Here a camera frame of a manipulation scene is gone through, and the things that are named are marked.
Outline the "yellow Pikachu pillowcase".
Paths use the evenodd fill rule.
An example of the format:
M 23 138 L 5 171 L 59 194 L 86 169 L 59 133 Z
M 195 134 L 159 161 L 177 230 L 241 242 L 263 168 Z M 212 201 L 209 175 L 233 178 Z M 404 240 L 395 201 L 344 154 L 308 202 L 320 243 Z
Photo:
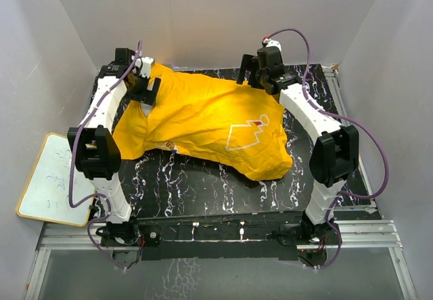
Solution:
M 211 160 L 254 181 L 281 179 L 292 167 L 284 108 L 261 89 L 156 64 L 160 79 L 150 111 L 131 101 L 114 128 L 124 160 L 159 148 Z

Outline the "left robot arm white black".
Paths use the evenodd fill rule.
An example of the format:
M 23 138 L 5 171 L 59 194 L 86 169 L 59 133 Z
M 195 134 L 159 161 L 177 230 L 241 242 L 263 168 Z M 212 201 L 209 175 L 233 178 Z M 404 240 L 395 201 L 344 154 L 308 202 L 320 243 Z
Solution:
M 112 133 L 113 124 L 124 97 L 139 105 L 154 106 L 160 87 L 160 81 L 150 83 L 154 65 L 154 59 L 142 56 L 139 50 L 116 49 L 114 60 L 102 66 L 95 77 L 87 114 L 67 133 L 72 152 L 70 174 L 82 173 L 105 206 L 106 225 L 98 236 L 124 245 L 136 244 L 140 229 L 122 191 L 118 175 L 121 154 Z

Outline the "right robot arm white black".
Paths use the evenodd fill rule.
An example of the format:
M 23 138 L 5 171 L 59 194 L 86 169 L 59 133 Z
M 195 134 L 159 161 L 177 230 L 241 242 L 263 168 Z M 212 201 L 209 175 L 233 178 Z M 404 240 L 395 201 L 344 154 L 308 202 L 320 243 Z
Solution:
M 359 132 L 321 113 L 316 100 L 306 94 L 304 84 L 285 70 L 276 46 L 260 48 L 256 55 L 243 55 L 237 83 L 245 80 L 249 86 L 276 97 L 314 143 L 309 161 L 314 178 L 309 204 L 300 223 L 285 223 L 272 236 L 280 243 L 318 243 L 334 228 L 332 216 L 338 193 L 359 166 Z

